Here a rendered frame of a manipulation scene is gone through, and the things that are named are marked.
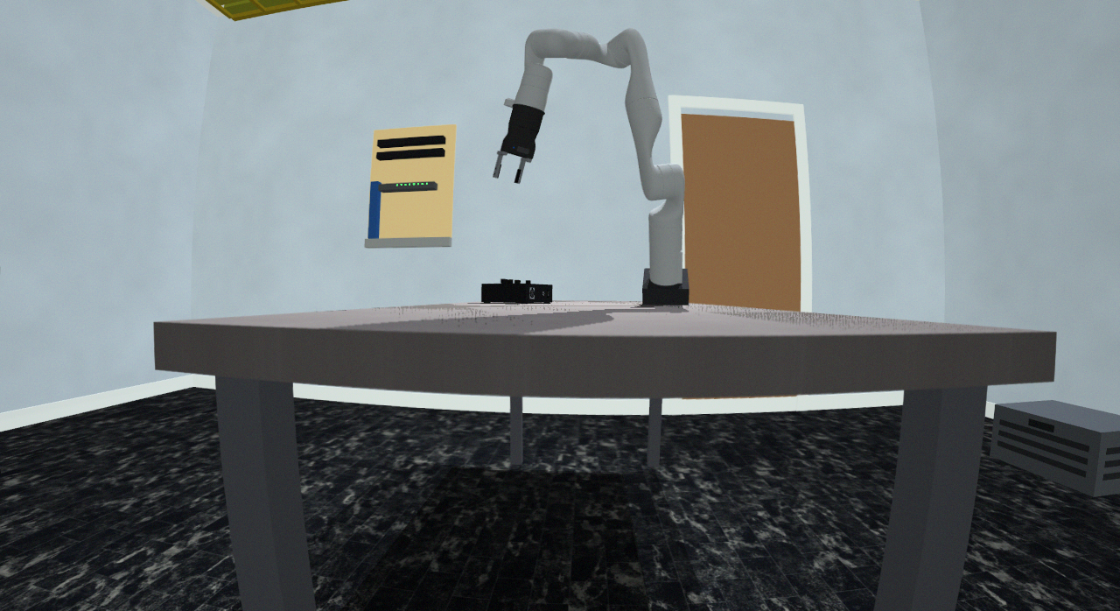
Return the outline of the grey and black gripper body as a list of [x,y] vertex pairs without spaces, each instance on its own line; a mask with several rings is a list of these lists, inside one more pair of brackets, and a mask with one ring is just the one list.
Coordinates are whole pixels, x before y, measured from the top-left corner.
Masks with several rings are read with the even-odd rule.
[[536,132],[543,123],[547,100],[547,91],[536,86],[520,85],[516,97],[504,101],[504,105],[512,109],[512,113],[508,118],[507,137],[501,141],[500,151],[522,158],[532,159],[535,156]]

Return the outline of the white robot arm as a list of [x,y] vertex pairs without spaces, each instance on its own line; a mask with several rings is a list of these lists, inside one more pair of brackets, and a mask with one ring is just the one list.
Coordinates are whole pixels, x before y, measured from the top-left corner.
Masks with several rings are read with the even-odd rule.
[[634,28],[623,30],[603,45],[588,32],[533,30],[525,43],[521,85],[549,93],[553,72],[544,60],[567,57],[616,68],[631,66],[625,106],[640,158],[641,191],[648,200],[665,200],[648,212],[648,280],[657,285],[682,284],[685,179],[680,164],[653,164],[652,150],[662,125],[662,112],[648,72],[647,44]]

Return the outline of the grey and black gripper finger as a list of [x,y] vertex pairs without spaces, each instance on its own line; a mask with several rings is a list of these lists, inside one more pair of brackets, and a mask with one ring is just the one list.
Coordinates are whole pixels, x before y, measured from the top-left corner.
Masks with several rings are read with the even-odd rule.
[[531,161],[532,161],[532,159],[521,158],[521,163],[519,164],[519,171],[517,171],[517,173],[515,176],[515,180],[514,180],[515,184],[521,184],[522,173],[524,171],[524,166],[525,166],[525,163],[531,163]]
[[503,158],[503,156],[507,156],[507,154],[508,153],[506,151],[497,151],[497,156],[500,156],[500,157],[497,158],[497,163],[495,164],[495,168],[493,169],[493,178],[500,178],[501,158]]

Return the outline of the black lighting desk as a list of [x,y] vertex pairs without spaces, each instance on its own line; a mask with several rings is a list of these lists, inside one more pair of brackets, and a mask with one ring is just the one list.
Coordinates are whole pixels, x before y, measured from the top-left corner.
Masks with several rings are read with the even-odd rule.
[[480,284],[480,301],[491,303],[545,303],[552,301],[552,284],[521,284],[521,280],[501,279],[500,284]]

